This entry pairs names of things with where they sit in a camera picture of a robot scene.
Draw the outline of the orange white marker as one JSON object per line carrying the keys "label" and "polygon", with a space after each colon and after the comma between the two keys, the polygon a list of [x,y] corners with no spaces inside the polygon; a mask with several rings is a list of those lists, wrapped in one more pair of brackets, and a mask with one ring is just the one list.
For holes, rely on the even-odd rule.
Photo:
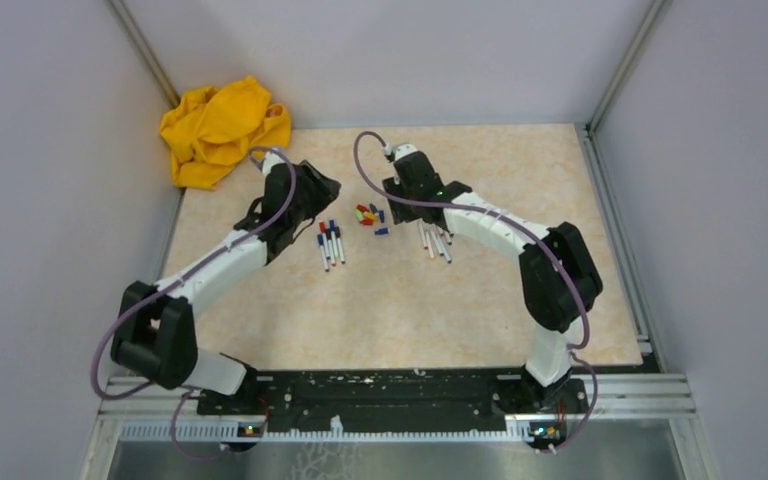
{"label": "orange white marker", "polygon": [[424,241],[425,241],[425,244],[426,244],[426,250],[428,252],[428,256],[431,259],[436,258],[437,254],[435,252],[434,243],[433,243],[431,235],[430,235],[430,233],[429,233],[429,231],[427,229],[423,230],[423,237],[424,237]]}

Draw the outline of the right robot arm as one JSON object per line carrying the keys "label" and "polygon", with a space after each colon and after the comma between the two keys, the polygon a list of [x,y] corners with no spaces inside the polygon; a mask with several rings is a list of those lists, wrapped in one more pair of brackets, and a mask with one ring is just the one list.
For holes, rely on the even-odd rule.
{"label": "right robot arm", "polygon": [[427,155],[405,143],[385,147],[395,169],[382,182],[397,223],[420,220],[469,238],[519,268],[525,307],[538,327],[524,365],[523,398],[536,412],[562,398],[572,353],[587,346],[587,317],[603,282],[580,230],[569,222],[550,227],[528,222],[485,201],[471,187],[444,183]]}

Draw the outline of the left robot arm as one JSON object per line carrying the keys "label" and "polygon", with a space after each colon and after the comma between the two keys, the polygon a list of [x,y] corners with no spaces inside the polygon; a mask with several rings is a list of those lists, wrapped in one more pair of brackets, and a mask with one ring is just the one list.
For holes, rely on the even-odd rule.
{"label": "left robot arm", "polygon": [[201,349],[196,320],[231,287],[274,261],[341,189],[308,161],[267,160],[261,173],[262,195],[212,251],[154,284],[136,281],[126,288],[108,341],[115,364],[168,390],[220,394],[237,414],[258,404],[256,372],[243,361]]}

